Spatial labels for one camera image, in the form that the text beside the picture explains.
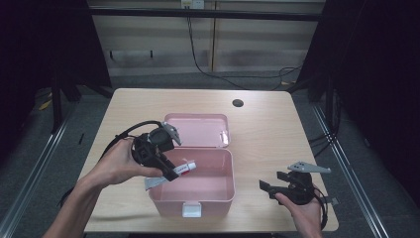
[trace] power outlet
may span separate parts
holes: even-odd
[[[181,9],[192,9],[192,0],[181,0]]]
[[[192,9],[204,9],[204,0],[192,0]]]
[[[204,9],[204,0],[181,0],[182,9]]]

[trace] wooden table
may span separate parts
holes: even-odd
[[[241,99],[244,106],[233,105]],[[97,163],[115,135],[147,120],[162,121],[168,113],[217,113],[228,117],[236,195],[225,217],[160,216],[145,192],[143,178],[105,188],[86,232],[278,232],[293,231],[288,210],[260,190],[259,179],[287,186],[276,172],[288,172],[298,161],[315,164],[290,94],[274,91],[118,89],[109,104],[81,177]],[[150,132],[142,127],[133,135]],[[318,174],[313,181],[327,195]],[[324,230],[338,228],[333,207]]]

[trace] box latch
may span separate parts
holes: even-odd
[[[201,217],[201,203],[199,201],[185,201],[182,204],[182,217]]]

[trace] black backdrop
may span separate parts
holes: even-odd
[[[327,0],[299,81],[319,99],[331,76],[344,107],[420,207],[420,3]]]
[[[55,72],[66,95],[76,84],[111,86],[92,17],[43,10],[54,6],[88,7],[85,0],[0,3],[0,162],[19,138],[37,90],[52,86]]]

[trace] pink box lid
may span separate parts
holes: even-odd
[[[231,141],[228,117],[223,114],[169,113],[164,121],[177,129],[182,148],[225,148]]]

